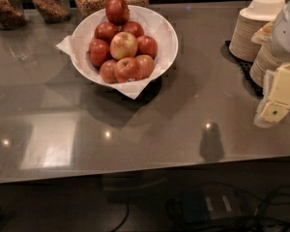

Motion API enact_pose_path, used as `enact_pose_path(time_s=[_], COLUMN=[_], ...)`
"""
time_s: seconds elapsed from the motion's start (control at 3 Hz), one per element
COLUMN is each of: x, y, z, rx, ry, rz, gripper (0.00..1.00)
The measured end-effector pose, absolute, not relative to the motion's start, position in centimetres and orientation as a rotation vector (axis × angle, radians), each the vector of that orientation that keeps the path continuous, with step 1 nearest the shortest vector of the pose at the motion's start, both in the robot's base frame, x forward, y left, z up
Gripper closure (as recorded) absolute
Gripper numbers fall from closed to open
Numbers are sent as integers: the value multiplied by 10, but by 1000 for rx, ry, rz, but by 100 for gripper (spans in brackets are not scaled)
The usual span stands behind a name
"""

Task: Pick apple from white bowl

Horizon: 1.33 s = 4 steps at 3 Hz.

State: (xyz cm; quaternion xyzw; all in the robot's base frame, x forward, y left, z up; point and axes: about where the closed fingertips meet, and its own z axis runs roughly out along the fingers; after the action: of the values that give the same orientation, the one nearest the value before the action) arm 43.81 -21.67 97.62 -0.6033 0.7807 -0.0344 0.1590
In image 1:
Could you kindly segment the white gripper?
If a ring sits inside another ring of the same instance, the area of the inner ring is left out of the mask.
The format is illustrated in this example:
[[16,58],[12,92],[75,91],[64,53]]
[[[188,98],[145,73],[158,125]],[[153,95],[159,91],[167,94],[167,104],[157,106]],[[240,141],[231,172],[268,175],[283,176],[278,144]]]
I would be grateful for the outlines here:
[[279,123],[290,110],[290,63],[273,71],[266,71],[266,94],[256,109],[254,125],[267,129]]

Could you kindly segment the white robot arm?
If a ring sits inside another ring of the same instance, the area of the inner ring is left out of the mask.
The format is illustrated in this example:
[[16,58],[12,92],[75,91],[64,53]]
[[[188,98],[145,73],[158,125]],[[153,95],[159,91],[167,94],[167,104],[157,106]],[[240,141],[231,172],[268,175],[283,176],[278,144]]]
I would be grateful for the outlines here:
[[273,22],[268,43],[271,54],[282,64],[264,75],[263,99],[254,117],[260,128],[278,124],[290,112],[290,0]]

